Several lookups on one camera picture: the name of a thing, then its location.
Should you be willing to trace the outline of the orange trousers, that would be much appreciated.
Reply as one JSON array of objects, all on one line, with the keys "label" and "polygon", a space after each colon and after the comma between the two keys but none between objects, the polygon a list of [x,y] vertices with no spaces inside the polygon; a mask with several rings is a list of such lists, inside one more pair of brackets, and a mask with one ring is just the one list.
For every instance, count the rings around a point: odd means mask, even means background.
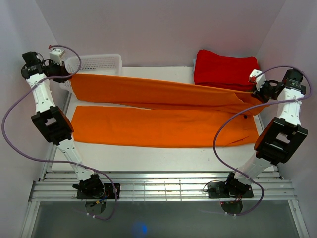
[{"label": "orange trousers", "polygon": [[78,142],[160,148],[255,143],[260,102],[248,92],[152,79],[78,74]]}]

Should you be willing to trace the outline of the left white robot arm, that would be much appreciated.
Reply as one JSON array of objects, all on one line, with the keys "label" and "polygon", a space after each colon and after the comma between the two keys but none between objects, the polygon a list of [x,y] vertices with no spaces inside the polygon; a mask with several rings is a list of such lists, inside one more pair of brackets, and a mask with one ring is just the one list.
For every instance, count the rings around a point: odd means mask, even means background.
[{"label": "left white robot arm", "polygon": [[65,79],[60,76],[69,76],[65,68],[62,56],[65,50],[54,48],[50,51],[49,59],[40,59],[39,53],[30,51],[22,55],[25,65],[21,70],[21,75],[30,87],[36,86],[33,90],[33,97],[36,104],[36,112],[31,116],[31,120],[41,135],[49,143],[54,144],[71,162],[71,167],[77,175],[78,184],[73,188],[83,193],[87,197],[100,198],[105,194],[105,186],[98,174],[80,166],[82,159],[75,147],[73,132],[74,129],[63,113],[55,105],[50,91],[50,82],[40,80],[53,76],[53,81],[64,83]]}]

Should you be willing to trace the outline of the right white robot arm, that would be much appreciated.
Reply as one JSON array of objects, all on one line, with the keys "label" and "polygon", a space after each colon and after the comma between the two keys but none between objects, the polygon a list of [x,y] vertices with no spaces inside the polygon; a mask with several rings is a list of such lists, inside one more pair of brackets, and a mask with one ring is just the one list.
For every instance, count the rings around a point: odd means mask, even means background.
[{"label": "right white robot arm", "polygon": [[254,145],[252,157],[236,172],[231,172],[223,189],[230,197],[242,196],[251,190],[251,180],[265,169],[285,164],[308,135],[301,126],[300,107],[306,87],[302,85],[303,75],[295,70],[286,71],[280,82],[266,80],[260,71],[253,70],[249,79],[254,82],[252,96],[262,103],[280,101],[275,116]]}]

